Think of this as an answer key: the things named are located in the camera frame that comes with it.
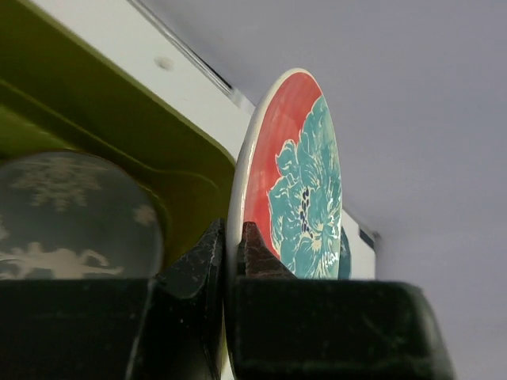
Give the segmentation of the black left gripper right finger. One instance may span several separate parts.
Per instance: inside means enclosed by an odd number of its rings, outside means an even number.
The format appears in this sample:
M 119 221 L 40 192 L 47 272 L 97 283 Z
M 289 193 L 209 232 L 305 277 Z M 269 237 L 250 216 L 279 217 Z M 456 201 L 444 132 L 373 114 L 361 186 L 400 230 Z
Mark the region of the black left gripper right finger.
M 226 309 L 237 379 L 453 379 L 419 287 L 378 280 L 298 279 L 243 225 Z

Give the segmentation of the red plate with teal flower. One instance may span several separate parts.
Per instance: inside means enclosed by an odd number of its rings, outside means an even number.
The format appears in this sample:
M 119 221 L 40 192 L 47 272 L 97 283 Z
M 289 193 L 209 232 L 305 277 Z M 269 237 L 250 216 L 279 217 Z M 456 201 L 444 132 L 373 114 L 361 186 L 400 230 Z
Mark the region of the red plate with teal flower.
M 227 262 L 244 222 L 299 278 L 338 279 L 342 186 L 337 141 L 310 72 L 283 73 L 257 104 L 238 155 L 227 216 Z

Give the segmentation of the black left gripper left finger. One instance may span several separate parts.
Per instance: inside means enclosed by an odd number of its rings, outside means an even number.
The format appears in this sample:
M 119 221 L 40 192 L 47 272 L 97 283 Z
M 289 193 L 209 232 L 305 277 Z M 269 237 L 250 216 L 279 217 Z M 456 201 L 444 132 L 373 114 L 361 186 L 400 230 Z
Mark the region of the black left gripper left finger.
M 4 280 L 4 379 L 217 379 L 225 227 L 152 279 Z

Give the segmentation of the grey plate with white deer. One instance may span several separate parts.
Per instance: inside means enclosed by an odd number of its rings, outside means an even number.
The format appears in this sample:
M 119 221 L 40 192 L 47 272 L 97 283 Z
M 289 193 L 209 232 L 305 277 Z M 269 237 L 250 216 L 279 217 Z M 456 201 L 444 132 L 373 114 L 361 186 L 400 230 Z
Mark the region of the grey plate with white deer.
M 162 266 L 154 202 L 119 166 L 72 150 L 1 164 L 1 278 L 150 278 Z

